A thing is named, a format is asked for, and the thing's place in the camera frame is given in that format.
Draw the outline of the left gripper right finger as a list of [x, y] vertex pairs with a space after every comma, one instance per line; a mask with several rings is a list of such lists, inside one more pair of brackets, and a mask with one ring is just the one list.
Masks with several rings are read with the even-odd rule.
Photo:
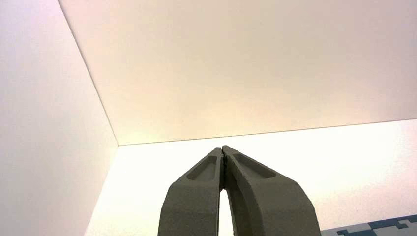
[[225, 189], [236, 236], [319, 236], [312, 202], [294, 180], [223, 146]]

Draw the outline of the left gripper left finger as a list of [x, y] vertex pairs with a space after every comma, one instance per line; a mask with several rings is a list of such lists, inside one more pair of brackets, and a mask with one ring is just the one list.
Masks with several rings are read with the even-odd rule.
[[163, 202], [159, 236], [216, 236], [224, 153], [216, 147], [171, 184]]

